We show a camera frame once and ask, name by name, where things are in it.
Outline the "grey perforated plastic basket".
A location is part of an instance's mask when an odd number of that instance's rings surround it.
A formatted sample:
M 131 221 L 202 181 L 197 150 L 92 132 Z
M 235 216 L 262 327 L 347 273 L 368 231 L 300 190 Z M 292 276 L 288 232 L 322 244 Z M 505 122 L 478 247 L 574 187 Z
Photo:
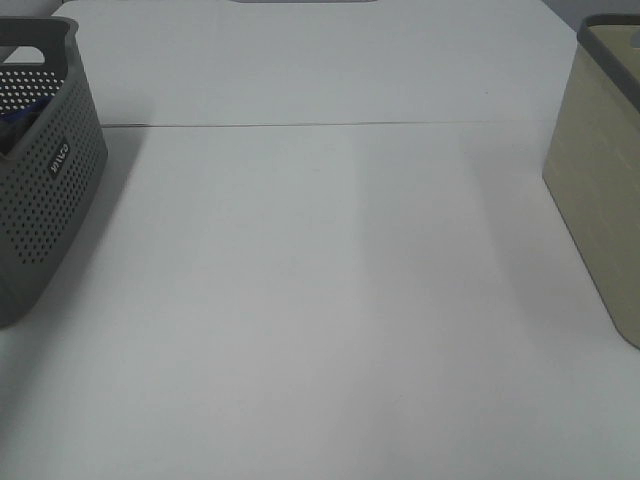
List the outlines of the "grey perforated plastic basket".
M 1 325 L 36 304 L 72 245 L 100 183 L 108 150 L 76 42 L 65 17 L 3 17 L 1 45 L 43 60 L 1 66 L 1 115 L 51 101 L 1 153 Z

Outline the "beige basket with grey rim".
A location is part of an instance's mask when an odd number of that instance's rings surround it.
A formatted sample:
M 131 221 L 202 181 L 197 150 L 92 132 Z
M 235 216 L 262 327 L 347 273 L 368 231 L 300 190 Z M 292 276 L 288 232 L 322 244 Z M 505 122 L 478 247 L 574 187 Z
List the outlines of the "beige basket with grey rim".
M 542 177 L 618 334 L 639 344 L 639 17 L 586 17 Z

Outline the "blue cloth in basket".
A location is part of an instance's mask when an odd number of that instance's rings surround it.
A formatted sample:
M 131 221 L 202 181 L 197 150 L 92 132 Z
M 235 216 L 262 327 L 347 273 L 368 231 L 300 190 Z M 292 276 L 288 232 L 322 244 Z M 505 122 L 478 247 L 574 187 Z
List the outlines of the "blue cloth in basket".
M 41 97 L 24 109 L 1 115 L 2 154 L 8 154 L 15 147 L 50 101 L 50 97 Z

